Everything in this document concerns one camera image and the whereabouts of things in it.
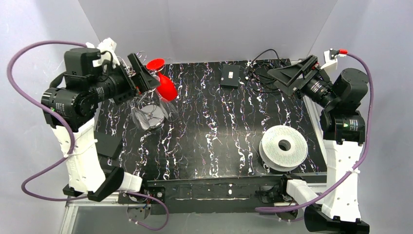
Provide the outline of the red wine glass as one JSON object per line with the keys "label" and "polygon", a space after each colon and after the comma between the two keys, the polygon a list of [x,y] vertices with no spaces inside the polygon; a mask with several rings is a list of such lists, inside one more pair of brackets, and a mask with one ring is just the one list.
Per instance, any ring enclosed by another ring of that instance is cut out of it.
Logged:
{"label": "red wine glass", "polygon": [[154,72],[159,77],[160,85],[156,88],[156,90],[158,91],[160,96],[166,101],[172,101],[176,99],[178,92],[171,79],[162,73],[164,67],[165,60],[163,58],[155,58],[149,61],[146,65],[146,68],[149,71]]}

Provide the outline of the clear champagne flute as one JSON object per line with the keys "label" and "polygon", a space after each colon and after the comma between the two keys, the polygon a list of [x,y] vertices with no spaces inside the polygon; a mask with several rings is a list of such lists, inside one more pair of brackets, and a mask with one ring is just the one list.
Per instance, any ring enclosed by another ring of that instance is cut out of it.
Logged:
{"label": "clear champagne flute", "polygon": [[170,121],[176,121],[178,119],[178,111],[176,107],[164,97],[160,95],[158,91],[154,91],[159,99],[160,108],[165,116],[165,118]]}

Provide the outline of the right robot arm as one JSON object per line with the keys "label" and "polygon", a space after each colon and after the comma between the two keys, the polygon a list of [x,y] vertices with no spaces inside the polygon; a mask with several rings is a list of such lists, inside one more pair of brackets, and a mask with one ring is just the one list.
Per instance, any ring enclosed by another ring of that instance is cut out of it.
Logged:
{"label": "right robot arm", "polygon": [[267,73],[277,88],[294,98],[308,97],[321,107],[320,127],[326,148],[327,189],[314,193],[298,176],[285,175],[283,192],[296,201],[292,207],[258,207],[259,213],[285,213],[304,209],[307,231],[324,234],[367,234],[369,225],[362,220],[358,206],[359,166],[365,160],[370,141],[371,117],[358,110],[369,95],[374,101],[374,86],[368,66],[361,71],[346,68],[331,82],[327,69],[335,67],[345,50],[332,50],[320,66],[311,55],[300,63],[271,69]]}

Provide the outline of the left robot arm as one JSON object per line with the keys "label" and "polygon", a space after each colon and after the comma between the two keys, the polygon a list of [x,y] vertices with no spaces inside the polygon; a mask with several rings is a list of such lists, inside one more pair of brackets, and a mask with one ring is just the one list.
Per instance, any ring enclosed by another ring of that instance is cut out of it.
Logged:
{"label": "left robot arm", "polygon": [[122,104],[159,86],[136,54],[126,67],[109,49],[73,48],[64,54],[66,71],[56,77],[41,97],[47,124],[57,137],[66,160],[68,196],[85,194],[100,202],[121,190],[137,193],[142,178],[120,167],[102,168],[94,136],[94,116],[107,100]]}

